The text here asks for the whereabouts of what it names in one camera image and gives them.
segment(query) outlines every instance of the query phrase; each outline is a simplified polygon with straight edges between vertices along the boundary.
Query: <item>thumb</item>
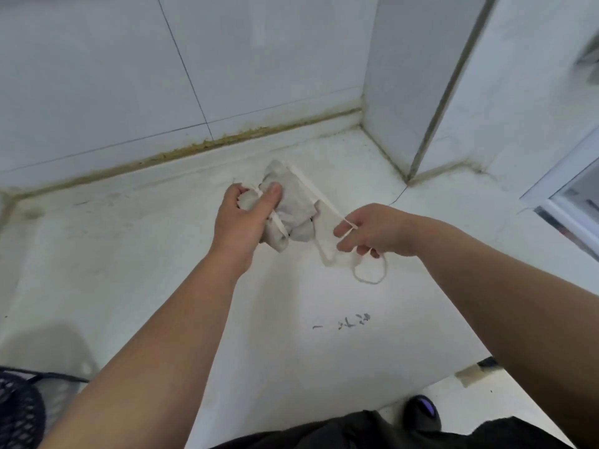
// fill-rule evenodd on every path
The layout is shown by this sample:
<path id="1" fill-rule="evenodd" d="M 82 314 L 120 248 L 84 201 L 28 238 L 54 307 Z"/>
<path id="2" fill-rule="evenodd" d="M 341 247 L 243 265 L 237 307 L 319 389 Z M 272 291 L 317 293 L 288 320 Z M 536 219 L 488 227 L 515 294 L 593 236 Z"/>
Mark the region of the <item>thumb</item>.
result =
<path id="1" fill-rule="evenodd" d="M 282 196 L 283 186 L 278 182 L 271 183 L 266 192 L 262 194 L 256 205 L 252 208 L 251 213 L 254 217 L 265 221 L 270 213 L 274 211 L 274 208 L 277 207 Z"/>
<path id="2" fill-rule="evenodd" d="M 366 244 L 366 236 L 363 229 L 352 230 L 337 244 L 337 249 L 341 252 L 351 252 L 357 245 Z"/>

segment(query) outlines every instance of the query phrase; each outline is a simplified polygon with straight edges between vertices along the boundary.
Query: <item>person's left arm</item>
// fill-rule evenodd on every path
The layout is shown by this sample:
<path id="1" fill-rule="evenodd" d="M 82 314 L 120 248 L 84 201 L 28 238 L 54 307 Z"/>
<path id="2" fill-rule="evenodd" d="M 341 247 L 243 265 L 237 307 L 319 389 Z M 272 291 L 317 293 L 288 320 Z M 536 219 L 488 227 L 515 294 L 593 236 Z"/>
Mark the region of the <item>person's left arm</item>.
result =
<path id="1" fill-rule="evenodd" d="M 243 211 L 237 197 L 245 190 L 227 189 L 208 254 L 76 397 L 41 449 L 184 447 L 236 282 L 282 192 L 275 184 Z"/>

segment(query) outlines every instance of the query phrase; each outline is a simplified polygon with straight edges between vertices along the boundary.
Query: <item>forearm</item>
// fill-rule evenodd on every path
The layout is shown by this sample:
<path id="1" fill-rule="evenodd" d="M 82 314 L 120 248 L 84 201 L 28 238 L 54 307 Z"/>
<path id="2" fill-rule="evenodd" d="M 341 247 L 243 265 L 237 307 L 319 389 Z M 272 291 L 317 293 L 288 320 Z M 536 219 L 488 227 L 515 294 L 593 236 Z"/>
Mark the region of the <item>forearm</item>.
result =
<path id="1" fill-rule="evenodd" d="M 206 257 L 84 389 L 42 449 L 183 448 L 238 274 Z"/>
<path id="2" fill-rule="evenodd" d="M 599 420 L 599 297 L 428 218 L 415 252 L 490 352 L 574 439 Z"/>

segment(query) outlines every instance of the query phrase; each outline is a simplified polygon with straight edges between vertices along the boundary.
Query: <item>person's left hand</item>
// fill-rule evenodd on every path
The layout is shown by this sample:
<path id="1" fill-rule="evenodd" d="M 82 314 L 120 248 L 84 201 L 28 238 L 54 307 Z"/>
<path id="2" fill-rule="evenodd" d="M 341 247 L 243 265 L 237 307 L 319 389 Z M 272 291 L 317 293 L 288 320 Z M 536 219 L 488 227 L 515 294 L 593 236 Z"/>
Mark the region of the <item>person's left hand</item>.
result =
<path id="1" fill-rule="evenodd" d="M 208 255 L 224 260 L 239 276 L 250 268 L 266 219 L 283 195 L 281 185 L 274 182 L 250 211 L 244 211 L 237 206 L 237 198 L 247 190 L 239 183 L 231 184 L 226 190 L 216 216 L 214 239 L 208 252 Z"/>

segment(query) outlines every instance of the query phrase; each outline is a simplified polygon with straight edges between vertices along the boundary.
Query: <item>person's right arm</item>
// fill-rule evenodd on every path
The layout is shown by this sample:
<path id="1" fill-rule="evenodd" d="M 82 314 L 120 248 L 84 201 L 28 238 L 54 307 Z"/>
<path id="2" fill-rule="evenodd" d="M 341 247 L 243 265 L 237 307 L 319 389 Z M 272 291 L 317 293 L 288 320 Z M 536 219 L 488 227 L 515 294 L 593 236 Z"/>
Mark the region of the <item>person's right arm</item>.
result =
<path id="1" fill-rule="evenodd" d="M 599 296 L 444 222 L 371 204 L 341 251 L 418 256 L 498 362 L 575 444 L 599 447 Z M 345 222 L 335 228 L 341 237 Z"/>

